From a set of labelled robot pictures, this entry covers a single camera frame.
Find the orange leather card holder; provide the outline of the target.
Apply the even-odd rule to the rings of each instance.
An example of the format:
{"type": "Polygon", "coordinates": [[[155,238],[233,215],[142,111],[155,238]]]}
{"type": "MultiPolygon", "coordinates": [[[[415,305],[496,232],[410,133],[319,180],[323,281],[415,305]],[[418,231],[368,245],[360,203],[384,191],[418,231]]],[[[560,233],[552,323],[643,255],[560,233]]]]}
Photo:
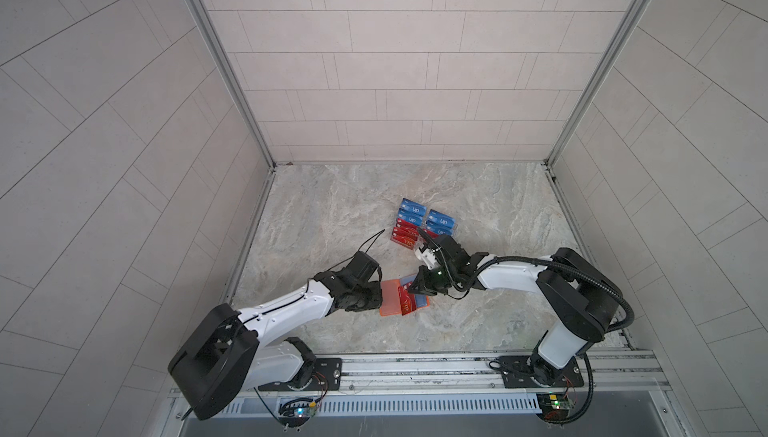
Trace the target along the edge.
{"type": "Polygon", "coordinates": [[[411,275],[400,279],[384,280],[381,283],[382,305],[379,308],[381,317],[408,315],[430,305],[427,296],[412,294],[408,291],[415,278],[415,275],[411,275]]]}

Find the clear acrylic card display stand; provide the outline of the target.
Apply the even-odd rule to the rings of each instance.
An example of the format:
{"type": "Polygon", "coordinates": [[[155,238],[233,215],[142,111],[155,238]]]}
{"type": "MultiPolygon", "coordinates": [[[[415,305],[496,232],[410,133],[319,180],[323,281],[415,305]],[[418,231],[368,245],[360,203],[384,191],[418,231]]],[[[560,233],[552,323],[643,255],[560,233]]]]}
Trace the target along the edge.
{"type": "Polygon", "coordinates": [[[436,238],[438,237],[438,236],[436,236],[436,237],[433,237],[433,236],[431,236],[431,235],[430,235],[430,234],[429,234],[429,233],[428,233],[428,232],[425,230],[425,223],[427,222],[427,214],[429,213],[429,211],[430,211],[430,210],[431,210],[431,209],[428,209],[428,208],[427,208],[427,213],[426,213],[426,215],[425,215],[425,216],[423,216],[423,224],[422,224],[422,225],[419,227],[419,228],[420,228],[420,230],[419,230],[419,239],[418,239],[418,242],[419,242],[419,240],[422,238],[422,233],[424,233],[424,234],[428,235],[428,236],[429,236],[430,238],[432,238],[432,239],[436,239],[436,238]]]}

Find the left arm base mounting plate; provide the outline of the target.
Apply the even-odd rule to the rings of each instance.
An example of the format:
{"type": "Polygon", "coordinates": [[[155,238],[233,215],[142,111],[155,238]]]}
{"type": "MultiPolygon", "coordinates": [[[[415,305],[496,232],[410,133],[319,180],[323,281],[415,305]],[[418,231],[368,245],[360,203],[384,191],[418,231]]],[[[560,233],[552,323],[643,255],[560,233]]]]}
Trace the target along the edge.
{"type": "Polygon", "coordinates": [[[296,376],[287,382],[272,382],[258,388],[260,392],[325,392],[340,388],[342,360],[319,358],[304,363],[296,376]]]}

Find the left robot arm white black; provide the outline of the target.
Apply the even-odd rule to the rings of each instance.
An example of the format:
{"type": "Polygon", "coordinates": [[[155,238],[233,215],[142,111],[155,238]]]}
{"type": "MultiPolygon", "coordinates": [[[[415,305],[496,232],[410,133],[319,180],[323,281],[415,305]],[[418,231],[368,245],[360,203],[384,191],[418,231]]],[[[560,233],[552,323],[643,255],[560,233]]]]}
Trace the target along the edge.
{"type": "Polygon", "coordinates": [[[168,372],[199,420],[224,410],[244,388],[303,386],[316,358],[289,333],[336,311],[380,308],[381,283],[379,263],[358,251],[342,269],[320,272],[270,302],[239,310],[220,304],[171,358],[168,372]]]}

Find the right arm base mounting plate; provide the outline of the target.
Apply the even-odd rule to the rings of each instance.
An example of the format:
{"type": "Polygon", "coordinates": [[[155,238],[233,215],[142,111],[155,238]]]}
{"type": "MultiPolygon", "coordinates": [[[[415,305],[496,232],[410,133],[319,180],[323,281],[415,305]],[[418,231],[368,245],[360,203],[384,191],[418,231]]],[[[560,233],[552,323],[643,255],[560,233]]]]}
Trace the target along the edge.
{"type": "Polygon", "coordinates": [[[488,363],[491,370],[499,372],[504,387],[511,388],[565,388],[584,387],[584,373],[578,361],[572,357],[563,368],[556,368],[549,362],[533,356],[500,356],[488,363]]]}

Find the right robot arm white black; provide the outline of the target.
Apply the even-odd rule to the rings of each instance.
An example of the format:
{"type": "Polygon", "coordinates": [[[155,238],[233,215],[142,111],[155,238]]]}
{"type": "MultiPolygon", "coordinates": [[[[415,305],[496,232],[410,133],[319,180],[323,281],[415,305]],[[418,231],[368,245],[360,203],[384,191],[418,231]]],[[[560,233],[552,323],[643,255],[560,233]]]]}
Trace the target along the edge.
{"type": "Polygon", "coordinates": [[[422,233],[414,245],[421,262],[409,292],[461,300],[472,290],[515,290],[543,296],[558,321],[537,343],[519,375],[551,387],[588,349],[629,327],[635,312],[622,291],[575,250],[547,258],[468,254],[450,235],[422,233]]]}

